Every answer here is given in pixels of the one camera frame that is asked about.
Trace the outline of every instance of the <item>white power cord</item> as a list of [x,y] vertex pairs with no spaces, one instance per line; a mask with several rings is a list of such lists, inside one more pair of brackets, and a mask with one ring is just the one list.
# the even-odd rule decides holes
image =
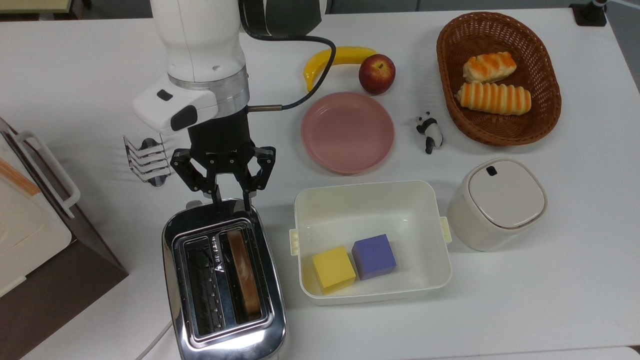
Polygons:
[[147,348],[136,358],[136,360],[142,360],[143,357],[147,356],[147,354],[151,351],[151,349],[153,349],[154,346],[158,344],[158,341],[160,341],[160,339],[162,339],[162,337],[166,334],[166,332],[169,331],[169,329],[171,329],[172,325],[173,325],[173,321],[169,321],[169,323],[166,324],[164,329],[162,329],[162,331],[158,334],[158,336],[156,336],[156,338],[153,341],[151,341],[151,344],[147,346]]

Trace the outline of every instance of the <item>pink plate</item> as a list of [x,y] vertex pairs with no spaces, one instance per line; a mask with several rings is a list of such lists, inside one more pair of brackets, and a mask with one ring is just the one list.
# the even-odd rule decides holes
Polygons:
[[323,167],[357,174],[385,159],[394,144],[394,124],[374,99],[337,92],[316,101],[302,120],[302,142]]

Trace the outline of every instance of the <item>toy panda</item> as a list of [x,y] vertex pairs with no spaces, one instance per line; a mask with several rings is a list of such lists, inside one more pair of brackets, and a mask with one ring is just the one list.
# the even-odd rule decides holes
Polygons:
[[417,117],[415,118],[415,120],[418,123],[418,126],[416,126],[415,128],[420,134],[423,134],[427,137],[424,151],[427,154],[431,154],[433,148],[440,147],[443,141],[442,133],[440,132],[440,128],[438,127],[438,122],[436,121],[436,119],[431,117],[428,119]]

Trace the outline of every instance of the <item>wicker basket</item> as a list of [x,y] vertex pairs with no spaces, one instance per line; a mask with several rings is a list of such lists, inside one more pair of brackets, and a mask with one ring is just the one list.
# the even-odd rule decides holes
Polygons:
[[[461,107],[454,94],[465,82],[462,65],[471,56],[509,51],[518,65],[497,84],[522,86],[531,93],[523,115],[495,115]],[[453,19],[438,37],[438,66],[447,108],[465,135],[488,145],[524,145],[549,134],[560,117],[562,99],[551,59],[527,26],[500,13],[473,12]]]

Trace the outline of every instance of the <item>chrome toaster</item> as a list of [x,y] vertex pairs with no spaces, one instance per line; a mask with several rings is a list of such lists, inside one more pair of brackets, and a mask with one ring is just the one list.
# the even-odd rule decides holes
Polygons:
[[287,324],[262,222],[241,200],[177,213],[164,228],[169,305],[183,360],[278,359]]

